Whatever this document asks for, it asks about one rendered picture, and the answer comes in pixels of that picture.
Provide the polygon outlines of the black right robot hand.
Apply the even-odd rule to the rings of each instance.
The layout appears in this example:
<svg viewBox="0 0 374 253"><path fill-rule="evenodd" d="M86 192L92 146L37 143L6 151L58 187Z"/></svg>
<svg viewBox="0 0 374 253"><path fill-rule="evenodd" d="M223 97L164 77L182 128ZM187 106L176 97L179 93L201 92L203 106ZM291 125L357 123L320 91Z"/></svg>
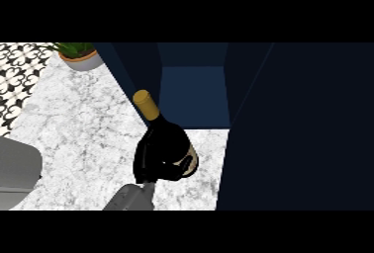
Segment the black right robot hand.
<svg viewBox="0 0 374 253"><path fill-rule="evenodd" d="M160 179L178 181L187 176L192 155L188 153L179 162L167 162L163 149L155 142L155 131L148 129L136 147L133 174L138 184L155 183Z"/></svg>

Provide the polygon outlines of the dark wine bottle gold cap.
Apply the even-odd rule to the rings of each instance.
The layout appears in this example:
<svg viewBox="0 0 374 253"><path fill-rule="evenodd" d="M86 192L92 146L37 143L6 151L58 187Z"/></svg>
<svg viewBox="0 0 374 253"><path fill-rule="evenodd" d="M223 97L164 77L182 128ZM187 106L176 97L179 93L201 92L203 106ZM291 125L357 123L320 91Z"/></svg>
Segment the dark wine bottle gold cap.
<svg viewBox="0 0 374 253"><path fill-rule="evenodd" d="M198 156L188 139L188 134L179 125L166 120L151 93L147 90L139 90L135 93L133 102L150 122L148 129L155 131L155 142L163 149L161 155L166 161L179 162L188 153L192 155L192 164L187 171L187 178L194 174L198 166Z"/></svg>

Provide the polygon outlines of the dark blue cabinet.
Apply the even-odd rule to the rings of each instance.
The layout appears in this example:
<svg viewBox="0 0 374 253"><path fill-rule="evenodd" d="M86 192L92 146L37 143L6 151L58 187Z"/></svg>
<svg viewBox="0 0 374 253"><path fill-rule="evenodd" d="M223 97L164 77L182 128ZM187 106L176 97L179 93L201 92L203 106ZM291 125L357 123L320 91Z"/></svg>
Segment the dark blue cabinet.
<svg viewBox="0 0 374 253"><path fill-rule="evenodd" d="M229 127L223 42L99 42L127 96L150 91L167 120L187 129Z"/></svg>

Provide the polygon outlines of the dark blue cabinet door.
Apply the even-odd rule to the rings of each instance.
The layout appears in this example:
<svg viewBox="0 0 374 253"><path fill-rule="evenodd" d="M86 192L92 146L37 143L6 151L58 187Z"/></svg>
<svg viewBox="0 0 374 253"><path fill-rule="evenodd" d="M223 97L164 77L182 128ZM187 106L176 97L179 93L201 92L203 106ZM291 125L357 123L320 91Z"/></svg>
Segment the dark blue cabinet door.
<svg viewBox="0 0 374 253"><path fill-rule="evenodd" d="M374 42L277 43L228 135L222 211L374 211Z"/></svg>

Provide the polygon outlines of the green plant in terracotta pot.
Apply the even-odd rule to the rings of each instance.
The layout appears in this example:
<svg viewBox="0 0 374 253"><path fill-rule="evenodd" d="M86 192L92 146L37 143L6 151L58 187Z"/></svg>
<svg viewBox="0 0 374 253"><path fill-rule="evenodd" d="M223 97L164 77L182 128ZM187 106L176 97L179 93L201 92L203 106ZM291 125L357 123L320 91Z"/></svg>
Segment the green plant in terracotta pot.
<svg viewBox="0 0 374 253"><path fill-rule="evenodd" d="M64 63L76 71L93 70L104 64L90 42L53 42L48 49L59 53Z"/></svg>

